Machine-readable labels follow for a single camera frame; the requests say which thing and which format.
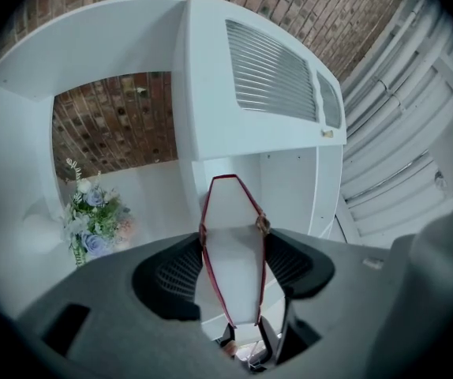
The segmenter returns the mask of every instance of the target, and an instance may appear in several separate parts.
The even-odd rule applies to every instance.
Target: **black mesh panel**
[[[137,266],[133,290],[150,310],[164,319],[200,320],[193,302],[202,269],[202,247],[194,234]]]
[[[190,247],[156,270],[156,282],[167,292],[187,302],[195,298],[197,277],[202,269],[202,257],[197,248]]]
[[[267,251],[267,263],[281,287],[292,284],[313,269],[309,257],[285,242]]]

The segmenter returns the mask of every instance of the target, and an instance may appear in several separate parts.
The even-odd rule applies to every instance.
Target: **blue flower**
[[[97,189],[90,189],[86,194],[86,202],[90,206],[100,206],[103,205],[102,193]]]
[[[101,257],[110,254],[107,242],[98,235],[89,231],[81,233],[81,244],[93,257]]]

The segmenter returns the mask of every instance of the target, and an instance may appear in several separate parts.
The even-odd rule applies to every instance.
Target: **flower bouquet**
[[[76,191],[65,209],[64,235],[79,267],[92,258],[125,250],[133,236],[133,219],[118,193],[81,178],[77,162],[67,159],[76,174]]]

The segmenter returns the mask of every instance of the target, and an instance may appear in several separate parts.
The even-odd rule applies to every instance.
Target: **white flower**
[[[73,220],[70,220],[64,227],[64,238],[67,242],[74,241],[76,235],[80,235],[83,231],[88,230],[90,217],[84,213],[77,212]]]
[[[82,179],[77,182],[77,190],[81,193],[87,193],[90,188],[92,188],[92,184],[87,179]]]
[[[68,223],[72,220],[72,207],[70,204],[67,204],[66,208],[63,210],[63,220],[64,223]]]
[[[105,202],[109,202],[111,199],[115,199],[118,196],[119,196],[119,194],[116,191],[111,190],[111,191],[107,191],[103,195],[103,199],[105,200]]]

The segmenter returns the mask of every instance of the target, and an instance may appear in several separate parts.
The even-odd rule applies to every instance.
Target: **black slot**
[[[311,326],[297,318],[293,306],[290,302],[287,302],[283,336],[278,349],[276,365],[281,365],[292,359],[320,339],[321,336]]]
[[[89,313],[88,307],[68,305],[44,334],[44,343],[60,355],[66,356]]]

